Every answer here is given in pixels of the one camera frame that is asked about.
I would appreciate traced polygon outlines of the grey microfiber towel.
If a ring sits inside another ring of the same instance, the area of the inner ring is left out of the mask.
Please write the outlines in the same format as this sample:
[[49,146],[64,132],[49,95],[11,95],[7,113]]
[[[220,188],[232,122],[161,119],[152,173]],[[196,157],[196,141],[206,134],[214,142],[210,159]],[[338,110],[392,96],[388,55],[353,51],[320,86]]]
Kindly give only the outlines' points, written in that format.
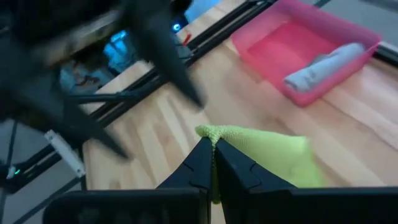
[[342,45],[328,55],[320,55],[305,68],[288,75],[284,78],[284,83],[295,91],[310,92],[364,52],[364,45],[357,42]]

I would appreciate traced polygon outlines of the green microfiber towel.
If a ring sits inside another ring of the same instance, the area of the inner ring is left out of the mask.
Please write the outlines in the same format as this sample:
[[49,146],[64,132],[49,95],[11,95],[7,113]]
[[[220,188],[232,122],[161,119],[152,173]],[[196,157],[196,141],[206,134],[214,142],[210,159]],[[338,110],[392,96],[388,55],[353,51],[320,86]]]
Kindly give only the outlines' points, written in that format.
[[320,188],[325,185],[306,137],[232,125],[200,125],[195,131],[208,138],[213,147],[214,203],[221,203],[215,150],[217,142],[222,139],[294,187]]

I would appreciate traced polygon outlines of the pink plastic basket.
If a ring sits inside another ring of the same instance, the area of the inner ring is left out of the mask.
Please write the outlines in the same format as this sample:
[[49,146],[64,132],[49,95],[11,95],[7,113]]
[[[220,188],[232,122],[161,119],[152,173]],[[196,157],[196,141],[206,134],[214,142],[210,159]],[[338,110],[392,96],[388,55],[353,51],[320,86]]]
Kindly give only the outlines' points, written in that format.
[[[299,0],[278,0],[231,36],[241,58],[279,92],[298,106],[313,103],[353,73],[376,51],[381,37]],[[284,78],[328,55],[342,45],[357,42],[365,52],[306,93],[295,91]]]

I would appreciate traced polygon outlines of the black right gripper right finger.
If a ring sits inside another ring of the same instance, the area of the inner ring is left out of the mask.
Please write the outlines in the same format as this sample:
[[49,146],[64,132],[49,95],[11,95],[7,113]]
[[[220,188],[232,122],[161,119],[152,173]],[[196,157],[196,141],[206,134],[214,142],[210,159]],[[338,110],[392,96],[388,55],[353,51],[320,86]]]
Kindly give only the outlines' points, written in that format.
[[288,181],[263,168],[230,143],[216,144],[218,187],[226,224],[288,224],[280,190]]

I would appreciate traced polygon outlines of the black device with blue light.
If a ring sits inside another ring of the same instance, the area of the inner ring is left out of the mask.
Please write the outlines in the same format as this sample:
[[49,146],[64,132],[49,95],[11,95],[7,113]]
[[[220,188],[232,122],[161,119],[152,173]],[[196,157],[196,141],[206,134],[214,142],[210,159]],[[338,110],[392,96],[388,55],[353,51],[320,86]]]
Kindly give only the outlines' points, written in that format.
[[137,62],[137,55],[131,36],[126,30],[114,34],[105,45],[104,54],[111,70],[121,73]]

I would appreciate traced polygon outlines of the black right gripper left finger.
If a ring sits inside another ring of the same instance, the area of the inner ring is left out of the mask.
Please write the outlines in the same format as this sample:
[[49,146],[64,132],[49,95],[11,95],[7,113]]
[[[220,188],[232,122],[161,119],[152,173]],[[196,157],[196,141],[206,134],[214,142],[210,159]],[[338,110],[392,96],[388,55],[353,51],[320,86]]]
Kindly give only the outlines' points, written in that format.
[[178,168],[157,187],[198,192],[194,202],[175,202],[169,207],[169,224],[211,224],[212,156],[211,141],[201,138]]

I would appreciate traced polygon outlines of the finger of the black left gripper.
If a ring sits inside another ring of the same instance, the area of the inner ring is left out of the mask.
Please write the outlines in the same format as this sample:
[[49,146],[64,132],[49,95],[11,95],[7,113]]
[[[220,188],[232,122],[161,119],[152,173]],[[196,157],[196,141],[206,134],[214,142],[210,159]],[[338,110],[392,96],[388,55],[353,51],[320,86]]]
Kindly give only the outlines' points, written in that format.
[[177,52],[169,22],[166,11],[146,13],[133,9],[130,12],[130,28],[138,54],[193,104],[203,108],[203,99]]
[[61,127],[79,140],[95,139],[121,159],[132,159],[120,144],[100,124],[88,116],[78,105],[63,101],[63,118]]

